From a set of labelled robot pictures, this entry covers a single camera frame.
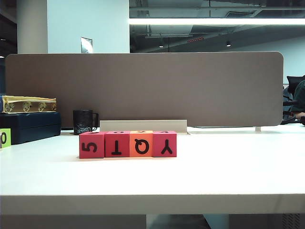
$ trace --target foam block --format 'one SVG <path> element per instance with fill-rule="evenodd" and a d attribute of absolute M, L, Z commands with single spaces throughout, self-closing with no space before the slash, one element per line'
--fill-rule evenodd
<path fill-rule="evenodd" d="M 10 141 L 10 129 L 9 128 L 3 128 L 0 129 L 1 132 L 1 148 L 5 148 L 11 145 Z"/>
<path fill-rule="evenodd" d="M 85 132 L 79 138 L 80 159 L 105 157 L 105 132 Z"/>
<path fill-rule="evenodd" d="M 131 131 L 130 132 L 130 156 L 153 156 L 153 132 Z"/>
<path fill-rule="evenodd" d="M 105 157 L 129 157 L 130 131 L 108 131 L 105 134 Z"/>
<path fill-rule="evenodd" d="M 175 131 L 154 131 L 152 156 L 177 156 L 177 133 Z"/>

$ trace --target picture frame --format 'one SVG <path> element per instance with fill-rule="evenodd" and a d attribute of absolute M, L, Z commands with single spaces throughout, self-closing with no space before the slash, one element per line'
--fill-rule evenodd
<path fill-rule="evenodd" d="M 92 39 L 81 37 L 81 53 L 93 53 Z"/>

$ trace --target ceiling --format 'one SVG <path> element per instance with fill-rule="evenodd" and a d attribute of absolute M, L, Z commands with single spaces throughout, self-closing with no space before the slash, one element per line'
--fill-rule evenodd
<path fill-rule="evenodd" d="M 129 3 L 130 18 L 302 18 L 305 16 L 305 0 L 130 0 Z M 265 7 L 265 10 L 257 10 L 255 7 Z M 280 7 L 281 10 L 268 10 L 271 7 Z M 228 39 L 236 41 L 234 45 L 238 47 L 245 44 L 245 40 L 249 45 L 301 35 L 305 35 L 304 26 L 131 25 L 130 49 L 131 52 L 212 52 L 223 49 L 224 46 L 219 44 L 224 45 Z"/>

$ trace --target mug handle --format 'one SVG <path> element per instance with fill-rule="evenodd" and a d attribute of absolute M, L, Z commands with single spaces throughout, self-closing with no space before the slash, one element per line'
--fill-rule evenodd
<path fill-rule="evenodd" d="M 97 130 L 97 127 L 99 125 L 98 124 L 98 122 L 99 122 L 99 114 L 98 113 L 92 113 L 92 118 L 93 118 L 93 115 L 95 115 L 95 125 L 92 128 L 92 131 Z"/>

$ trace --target ceiling light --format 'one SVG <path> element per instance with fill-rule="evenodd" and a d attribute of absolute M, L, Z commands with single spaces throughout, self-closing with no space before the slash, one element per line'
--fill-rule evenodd
<path fill-rule="evenodd" d="M 305 18 L 129 18 L 130 25 L 305 25 Z"/>

